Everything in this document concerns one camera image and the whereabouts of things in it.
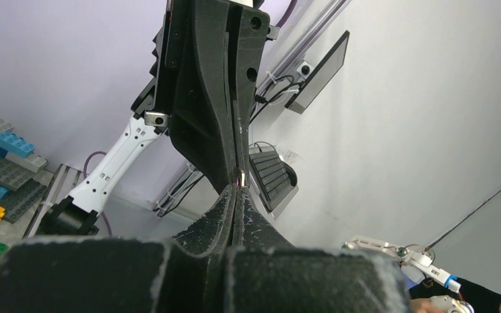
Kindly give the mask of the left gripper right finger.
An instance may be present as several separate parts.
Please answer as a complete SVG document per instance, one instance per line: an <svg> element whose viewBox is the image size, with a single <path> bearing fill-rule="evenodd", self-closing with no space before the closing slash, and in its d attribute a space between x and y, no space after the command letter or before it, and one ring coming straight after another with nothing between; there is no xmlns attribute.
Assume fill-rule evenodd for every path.
<svg viewBox="0 0 501 313"><path fill-rule="evenodd" d="M297 248L237 192L226 255L227 312L410 312L404 278L366 250Z"/></svg>

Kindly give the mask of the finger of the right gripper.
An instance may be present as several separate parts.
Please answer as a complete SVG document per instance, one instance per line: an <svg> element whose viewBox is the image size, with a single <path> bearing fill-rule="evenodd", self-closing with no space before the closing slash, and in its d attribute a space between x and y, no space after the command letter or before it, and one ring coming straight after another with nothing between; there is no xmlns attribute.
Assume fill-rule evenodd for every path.
<svg viewBox="0 0 501 313"><path fill-rule="evenodd" d="M250 114L268 27L269 16L266 13L245 5L237 6L235 34L232 39L232 61L234 62L232 117L235 169L242 168L246 174L249 163Z"/></svg>
<svg viewBox="0 0 501 313"><path fill-rule="evenodd" d="M189 28L176 83L170 138L217 193L232 181L227 144L226 1L190 1Z"/></svg>

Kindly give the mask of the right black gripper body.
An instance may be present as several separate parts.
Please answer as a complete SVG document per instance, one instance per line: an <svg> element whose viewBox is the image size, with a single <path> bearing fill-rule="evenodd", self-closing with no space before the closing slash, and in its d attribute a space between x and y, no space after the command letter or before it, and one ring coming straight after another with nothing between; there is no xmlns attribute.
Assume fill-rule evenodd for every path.
<svg viewBox="0 0 501 313"><path fill-rule="evenodd" d="M261 1L226 2L229 5L226 24L226 33L228 34L226 77L229 120L234 97L232 39L235 34L235 10L238 5L245 5L262 12L264 11L261 9ZM190 1L169 1L167 3L163 26L153 40L155 44L155 49L153 50L155 62L150 70L151 79L131 107L134 118L152 128L169 128L174 120L175 89L182 64L184 41L187 37L187 29L189 28L189 3ZM276 40L280 30L279 24L272 22L269 17L266 43Z"/></svg>

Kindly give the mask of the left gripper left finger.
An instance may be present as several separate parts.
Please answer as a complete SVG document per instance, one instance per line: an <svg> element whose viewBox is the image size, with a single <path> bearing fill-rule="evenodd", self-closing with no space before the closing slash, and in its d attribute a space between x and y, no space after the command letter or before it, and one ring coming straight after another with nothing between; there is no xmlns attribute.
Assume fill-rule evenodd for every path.
<svg viewBox="0 0 501 313"><path fill-rule="evenodd" d="M171 238L40 235L0 257L0 312L224 312L236 187Z"/></svg>

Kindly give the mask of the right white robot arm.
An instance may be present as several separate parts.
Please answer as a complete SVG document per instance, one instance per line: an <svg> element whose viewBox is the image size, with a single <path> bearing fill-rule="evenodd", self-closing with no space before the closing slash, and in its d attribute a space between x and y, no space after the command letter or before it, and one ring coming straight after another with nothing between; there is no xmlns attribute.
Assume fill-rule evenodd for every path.
<svg viewBox="0 0 501 313"><path fill-rule="evenodd" d="M257 1L168 1L151 79L126 128L89 176L47 210L36 234L96 234L112 190L161 136L217 192L243 186L262 53L276 32Z"/></svg>

